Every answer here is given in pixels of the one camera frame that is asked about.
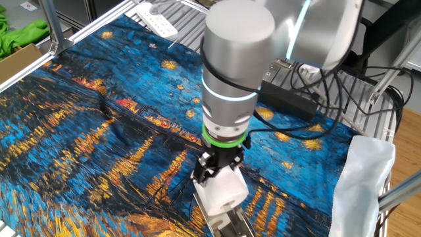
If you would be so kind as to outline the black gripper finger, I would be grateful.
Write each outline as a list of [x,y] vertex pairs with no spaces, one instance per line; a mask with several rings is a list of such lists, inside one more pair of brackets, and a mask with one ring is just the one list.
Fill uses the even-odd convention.
[[197,158],[195,168],[192,174],[192,179],[196,181],[196,183],[201,184],[204,182],[209,176],[210,171],[214,169],[214,158],[210,154],[202,154],[200,157]]
[[244,160],[244,154],[243,153],[238,153],[235,155],[235,157],[232,160],[232,170],[235,170],[238,165],[240,165]]

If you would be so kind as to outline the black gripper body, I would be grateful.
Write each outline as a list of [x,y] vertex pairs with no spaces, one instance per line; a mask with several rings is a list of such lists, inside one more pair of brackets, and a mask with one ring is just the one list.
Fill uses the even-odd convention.
[[241,145],[232,148],[221,148],[211,145],[210,147],[205,147],[205,152],[214,158],[214,167],[222,169],[226,166],[232,167],[233,158],[238,153],[244,154],[244,149]]

